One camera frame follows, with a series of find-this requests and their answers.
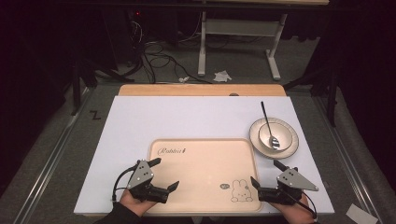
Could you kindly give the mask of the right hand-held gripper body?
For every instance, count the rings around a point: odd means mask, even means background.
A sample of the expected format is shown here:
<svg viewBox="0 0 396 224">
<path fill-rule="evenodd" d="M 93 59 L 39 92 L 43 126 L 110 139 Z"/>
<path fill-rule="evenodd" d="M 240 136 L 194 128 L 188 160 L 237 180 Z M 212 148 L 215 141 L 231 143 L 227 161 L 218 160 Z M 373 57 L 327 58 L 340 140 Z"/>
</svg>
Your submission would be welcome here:
<svg viewBox="0 0 396 224">
<path fill-rule="evenodd" d="M 302 199 L 303 191 L 318 191 L 318 187 L 301 175 L 296 168 L 287 168 L 277 178 L 274 189 L 261 187 L 257 184 L 260 202 L 294 205 Z"/>
</svg>

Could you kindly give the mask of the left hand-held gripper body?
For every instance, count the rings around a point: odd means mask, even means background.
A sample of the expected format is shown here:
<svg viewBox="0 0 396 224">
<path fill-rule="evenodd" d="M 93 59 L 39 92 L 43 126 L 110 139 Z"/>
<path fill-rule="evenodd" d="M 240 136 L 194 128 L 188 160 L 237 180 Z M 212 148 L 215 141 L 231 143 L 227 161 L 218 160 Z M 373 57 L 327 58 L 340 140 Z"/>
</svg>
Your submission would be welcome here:
<svg viewBox="0 0 396 224">
<path fill-rule="evenodd" d="M 138 161 L 127 183 L 127 189 L 137 200 L 166 203 L 170 192 L 167 189 L 155 187 L 151 184 L 154 173 L 148 161 Z"/>
</svg>

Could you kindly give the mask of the person's left hand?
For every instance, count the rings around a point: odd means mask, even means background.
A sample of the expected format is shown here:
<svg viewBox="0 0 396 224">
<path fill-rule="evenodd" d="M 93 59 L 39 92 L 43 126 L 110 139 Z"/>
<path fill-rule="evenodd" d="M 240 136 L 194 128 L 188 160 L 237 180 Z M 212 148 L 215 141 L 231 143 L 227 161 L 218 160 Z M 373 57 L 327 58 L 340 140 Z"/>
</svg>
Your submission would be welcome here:
<svg viewBox="0 0 396 224">
<path fill-rule="evenodd" d="M 141 202 L 135 199 L 128 189 L 122 193 L 120 203 L 139 217 L 142 217 L 150 208 L 157 204 L 152 201 Z"/>
</svg>

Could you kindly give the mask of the person's right hand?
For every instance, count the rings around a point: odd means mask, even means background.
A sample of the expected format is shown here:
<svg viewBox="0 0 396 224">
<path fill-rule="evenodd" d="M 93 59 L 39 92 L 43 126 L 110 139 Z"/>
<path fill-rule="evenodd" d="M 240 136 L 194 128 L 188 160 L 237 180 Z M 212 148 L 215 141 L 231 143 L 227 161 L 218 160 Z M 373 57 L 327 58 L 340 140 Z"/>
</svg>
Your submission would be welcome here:
<svg viewBox="0 0 396 224">
<path fill-rule="evenodd" d="M 297 203 L 294 205 L 271 203 L 271 205 L 283 215 L 289 224 L 313 224 L 315 222 L 313 215 Z"/>
</svg>

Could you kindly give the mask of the white plate with dark rim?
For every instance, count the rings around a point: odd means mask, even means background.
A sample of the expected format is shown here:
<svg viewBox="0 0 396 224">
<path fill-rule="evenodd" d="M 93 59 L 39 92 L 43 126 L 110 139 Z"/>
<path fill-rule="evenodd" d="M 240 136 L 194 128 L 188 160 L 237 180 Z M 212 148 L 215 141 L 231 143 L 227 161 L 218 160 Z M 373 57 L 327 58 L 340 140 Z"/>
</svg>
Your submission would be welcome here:
<svg viewBox="0 0 396 224">
<path fill-rule="evenodd" d="M 291 146 L 284 151 L 273 151 L 270 150 L 269 148 L 266 148 L 259 142 L 259 129 L 263 124 L 266 123 L 265 119 L 258 119 L 250 126 L 249 139 L 251 144 L 254 146 L 255 149 L 257 149 L 263 156 L 267 158 L 274 160 L 281 160 L 290 157 L 296 152 L 299 146 L 299 138 L 297 132 L 295 132 L 295 130 L 284 120 L 276 119 L 276 118 L 269 118 L 268 120 L 269 122 L 277 122 L 283 124 L 290 130 L 292 134 Z"/>
</svg>

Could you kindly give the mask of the beige rabbit print tray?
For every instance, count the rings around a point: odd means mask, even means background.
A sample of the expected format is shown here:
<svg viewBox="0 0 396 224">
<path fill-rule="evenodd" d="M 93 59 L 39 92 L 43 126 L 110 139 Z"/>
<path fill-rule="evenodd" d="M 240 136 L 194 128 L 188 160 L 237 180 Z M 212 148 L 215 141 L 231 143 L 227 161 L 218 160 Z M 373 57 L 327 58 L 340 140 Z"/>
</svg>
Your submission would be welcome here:
<svg viewBox="0 0 396 224">
<path fill-rule="evenodd" d="M 262 209 L 250 179 L 257 176 L 254 151 L 246 139 L 161 139 L 149 157 L 160 158 L 152 184 L 177 189 L 152 216 L 208 216 L 256 213 Z"/>
</svg>

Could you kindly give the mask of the white bowl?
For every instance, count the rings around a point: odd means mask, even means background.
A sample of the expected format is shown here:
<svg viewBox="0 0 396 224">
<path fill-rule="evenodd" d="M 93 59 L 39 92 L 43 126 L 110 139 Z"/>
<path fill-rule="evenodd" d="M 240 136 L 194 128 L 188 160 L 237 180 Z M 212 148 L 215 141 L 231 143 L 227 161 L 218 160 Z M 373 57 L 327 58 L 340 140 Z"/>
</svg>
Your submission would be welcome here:
<svg viewBox="0 0 396 224">
<path fill-rule="evenodd" d="M 292 144 L 292 134 L 290 130 L 283 124 L 277 122 L 269 122 L 272 130 L 272 135 L 279 141 L 279 150 L 273 150 L 269 144 L 269 132 L 266 123 L 259 129 L 259 142 L 273 151 L 284 151 Z"/>
</svg>

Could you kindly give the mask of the white table mat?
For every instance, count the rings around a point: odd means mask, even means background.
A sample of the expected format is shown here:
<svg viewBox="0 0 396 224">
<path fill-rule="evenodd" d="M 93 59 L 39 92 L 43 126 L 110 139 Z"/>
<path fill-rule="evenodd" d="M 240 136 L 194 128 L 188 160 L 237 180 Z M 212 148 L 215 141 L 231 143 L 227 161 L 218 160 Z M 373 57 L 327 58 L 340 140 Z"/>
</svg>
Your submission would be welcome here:
<svg viewBox="0 0 396 224">
<path fill-rule="evenodd" d="M 323 186 L 318 168 L 305 140 L 293 103 L 288 97 L 265 96 L 118 96 L 114 99 L 105 127 L 94 153 L 90 169 L 78 197 L 75 213 L 104 215 L 111 210 L 114 185 L 125 187 L 127 168 L 149 157 L 151 144 L 161 139 L 249 139 L 250 126 L 264 119 L 261 102 L 268 118 L 287 122 L 298 134 L 296 152 L 283 163 L 318 187 L 311 193 L 318 212 L 331 214 L 334 209 Z M 257 176 L 262 186 L 274 187 L 279 170 L 251 144 Z M 256 213 L 269 215 L 273 208 L 262 203 Z"/>
</svg>

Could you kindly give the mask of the white paper sheet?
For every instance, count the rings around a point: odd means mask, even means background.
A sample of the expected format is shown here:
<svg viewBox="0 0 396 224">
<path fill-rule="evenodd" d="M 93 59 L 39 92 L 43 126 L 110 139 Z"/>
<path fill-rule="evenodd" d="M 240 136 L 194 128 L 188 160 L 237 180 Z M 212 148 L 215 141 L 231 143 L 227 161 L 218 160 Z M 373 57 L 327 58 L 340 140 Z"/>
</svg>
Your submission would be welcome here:
<svg viewBox="0 0 396 224">
<path fill-rule="evenodd" d="M 357 224 L 376 224 L 378 221 L 376 217 L 360 209 L 355 204 L 350 205 L 346 215 Z"/>
</svg>

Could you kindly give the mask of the wooden table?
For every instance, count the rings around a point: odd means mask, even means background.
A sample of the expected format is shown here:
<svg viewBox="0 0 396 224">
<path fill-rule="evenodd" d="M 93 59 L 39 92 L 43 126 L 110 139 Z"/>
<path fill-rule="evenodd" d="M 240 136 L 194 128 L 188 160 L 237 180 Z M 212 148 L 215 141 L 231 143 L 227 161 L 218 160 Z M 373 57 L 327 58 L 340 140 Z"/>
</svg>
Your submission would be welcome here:
<svg viewBox="0 0 396 224">
<path fill-rule="evenodd" d="M 286 96 L 278 84 L 125 84 L 120 96 Z"/>
</svg>

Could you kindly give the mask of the black stand legs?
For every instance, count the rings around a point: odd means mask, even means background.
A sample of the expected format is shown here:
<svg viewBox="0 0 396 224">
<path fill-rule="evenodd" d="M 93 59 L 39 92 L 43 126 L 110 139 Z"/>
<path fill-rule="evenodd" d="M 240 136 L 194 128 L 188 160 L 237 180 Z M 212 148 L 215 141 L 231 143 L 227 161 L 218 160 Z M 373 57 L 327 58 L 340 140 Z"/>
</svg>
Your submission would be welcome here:
<svg viewBox="0 0 396 224">
<path fill-rule="evenodd" d="M 124 83 L 134 83 L 133 79 L 123 77 L 113 70 L 105 68 L 102 65 L 88 59 L 76 60 L 72 69 L 73 116 L 75 116 L 82 107 L 80 81 L 83 80 L 85 85 L 89 88 L 95 88 L 97 86 L 97 80 L 94 74 L 96 70 L 103 72 L 117 81 Z"/>
<path fill-rule="evenodd" d="M 311 84 L 310 89 L 312 96 L 327 97 L 326 117 L 330 124 L 335 126 L 334 111 L 336 102 L 336 89 L 338 84 L 338 71 L 332 68 L 320 68 L 314 72 L 308 72 L 302 77 L 296 78 L 293 81 L 283 86 L 285 91 L 288 91 L 299 85 Z"/>
</svg>

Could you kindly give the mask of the large crumpled white paper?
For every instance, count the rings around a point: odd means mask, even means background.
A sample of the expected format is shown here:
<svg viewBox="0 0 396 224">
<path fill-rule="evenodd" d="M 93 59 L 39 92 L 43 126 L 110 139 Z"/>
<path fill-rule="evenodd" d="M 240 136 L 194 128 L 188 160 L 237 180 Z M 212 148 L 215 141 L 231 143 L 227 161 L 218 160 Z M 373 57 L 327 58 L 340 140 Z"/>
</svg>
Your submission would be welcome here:
<svg viewBox="0 0 396 224">
<path fill-rule="evenodd" d="M 214 81 L 227 82 L 228 80 L 232 80 L 232 78 L 226 71 L 220 71 L 215 74 Z"/>
</svg>

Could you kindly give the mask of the metal floor rail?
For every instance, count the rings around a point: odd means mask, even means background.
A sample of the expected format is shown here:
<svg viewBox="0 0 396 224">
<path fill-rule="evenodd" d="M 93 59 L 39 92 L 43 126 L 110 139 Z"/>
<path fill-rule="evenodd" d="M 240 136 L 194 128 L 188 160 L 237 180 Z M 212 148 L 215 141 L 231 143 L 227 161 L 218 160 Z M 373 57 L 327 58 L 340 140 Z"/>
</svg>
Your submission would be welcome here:
<svg viewBox="0 0 396 224">
<path fill-rule="evenodd" d="M 14 177 L 11 193 L 21 203 L 12 224 L 27 224 L 62 157 L 65 144 L 77 122 L 79 112 L 91 96 L 93 88 L 78 91 L 80 103 L 74 105 L 72 91 L 66 93 L 66 103 L 45 124 L 32 149 Z"/>
<path fill-rule="evenodd" d="M 372 197 L 370 196 L 366 185 L 363 183 L 362 178 L 358 172 L 358 169 L 353 163 L 352 158 L 349 156 L 347 152 L 347 149 L 342 141 L 342 135 L 329 122 L 324 100 L 320 97 L 314 97 L 313 101 L 315 106 L 318 108 L 318 111 L 322 119 L 324 120 L 327 129 L 331 134 L 332 140 L 336 144 L 335 151 L 341 160 L 341 164 L 348 178 L 349 185 L 352 187 L 354 191 L 354 195 L 358 199 L 361 209 L 364 210 L 369 215 L 376 217 L 377 224 L 383 224 L 382 218 L 378 214 L 378 211 L 375 207 Z"/>
</svg>

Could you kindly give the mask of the white desk frame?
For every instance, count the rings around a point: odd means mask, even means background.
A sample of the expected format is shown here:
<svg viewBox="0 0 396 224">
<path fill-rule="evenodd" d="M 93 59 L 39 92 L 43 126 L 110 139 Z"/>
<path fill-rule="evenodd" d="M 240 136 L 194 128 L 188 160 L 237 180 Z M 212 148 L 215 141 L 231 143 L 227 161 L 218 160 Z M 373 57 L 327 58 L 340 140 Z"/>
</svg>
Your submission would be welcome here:
<svg viewBox="0 0 396 224">
<path fill-rule="evenodd" d="M 206 12 L 202 12 L 198 76 L 203 77 L 205 75 L 205 42 L 207 35 L 243 35 L 273 38 L 273 46 L 265 51 L 265 55 L 273 80 L 280 80 L 281 76 L 276 64 L 275 54 L 287 17 L 287 14 L 282 14 L 278 21 L 208 19 Z"/>
</svg>

